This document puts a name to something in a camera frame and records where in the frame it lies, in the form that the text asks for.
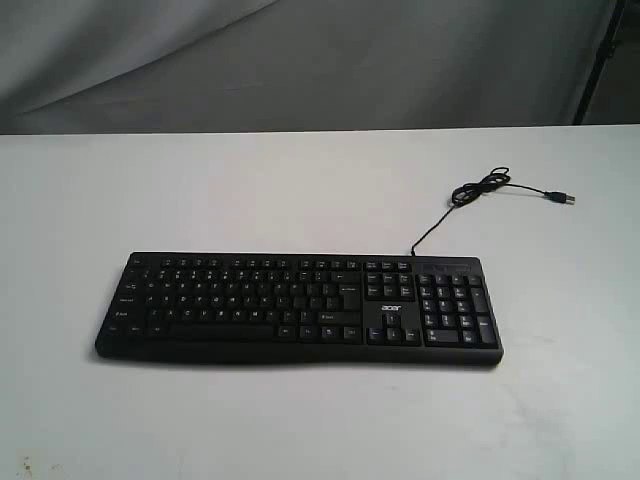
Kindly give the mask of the black acer keyboard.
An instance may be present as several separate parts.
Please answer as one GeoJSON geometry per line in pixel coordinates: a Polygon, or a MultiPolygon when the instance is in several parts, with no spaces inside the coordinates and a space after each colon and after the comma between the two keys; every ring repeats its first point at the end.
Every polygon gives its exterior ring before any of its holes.
{"type": "Polygon", "coordinates": [[[109,359],[494,366],[474,257],[135,252],[95,340],[109,359]]]}

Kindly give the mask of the grey backdrop cloth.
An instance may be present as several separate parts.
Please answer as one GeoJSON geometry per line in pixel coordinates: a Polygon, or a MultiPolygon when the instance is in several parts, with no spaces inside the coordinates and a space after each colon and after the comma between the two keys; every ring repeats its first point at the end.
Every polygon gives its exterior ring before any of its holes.
{"type": "MultiPolygon", "coordinates": [[[[5,134],[570,125],[615,1],[5,1],[5,134]]],[[[630,123],[624,43],[584,122],[630,123]]]]}

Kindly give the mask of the black stand pole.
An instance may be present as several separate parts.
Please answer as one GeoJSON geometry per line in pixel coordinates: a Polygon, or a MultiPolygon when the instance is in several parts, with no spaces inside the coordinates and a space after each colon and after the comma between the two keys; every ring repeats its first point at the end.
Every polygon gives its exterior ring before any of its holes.
{"type": "Polygon", "coordinates": [[[609,17],[606,30],[599,41],[593,65],[585,82],[575,114],[572,119],[573,126],[584,124],[594,96],[597,92],[602,74],[607,62],[614,56],[620,42],[617,40],[618,31],[623,17],[630,5],[629,0],[616,0],[609,17]]]}

